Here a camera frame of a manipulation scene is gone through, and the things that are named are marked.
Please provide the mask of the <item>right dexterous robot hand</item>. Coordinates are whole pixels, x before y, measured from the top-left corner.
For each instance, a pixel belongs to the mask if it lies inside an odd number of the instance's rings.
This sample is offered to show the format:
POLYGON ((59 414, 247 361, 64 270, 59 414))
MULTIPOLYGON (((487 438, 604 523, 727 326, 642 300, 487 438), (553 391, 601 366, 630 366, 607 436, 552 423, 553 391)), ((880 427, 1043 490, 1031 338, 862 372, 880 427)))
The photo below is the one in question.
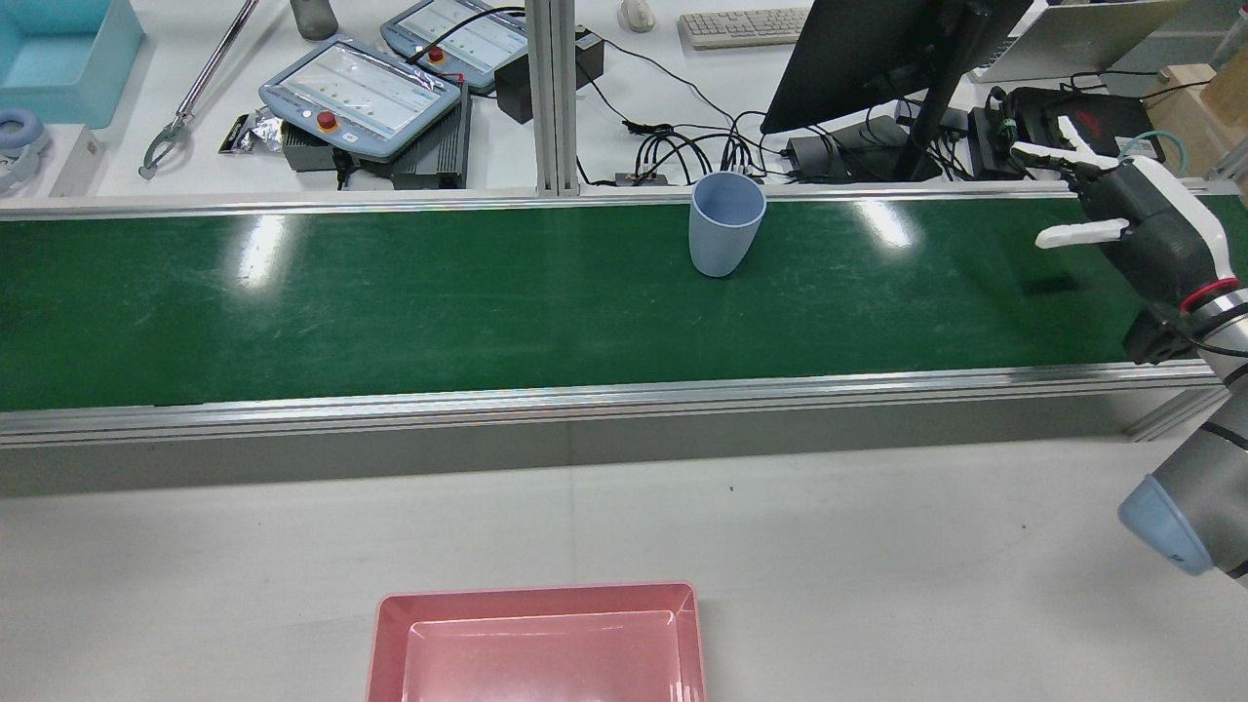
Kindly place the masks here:
POLYGON ((1094 245, 1142 299, 1183 314, 1241 289, 1221 219, 1181 179, 1149 157, 1094 152, 1070 117, 1058 125, 1062 147, 1021 139, 1010 147, 1022 165, 1058 172, 1086 215, 1040 231, 1038 249, 1094 245))

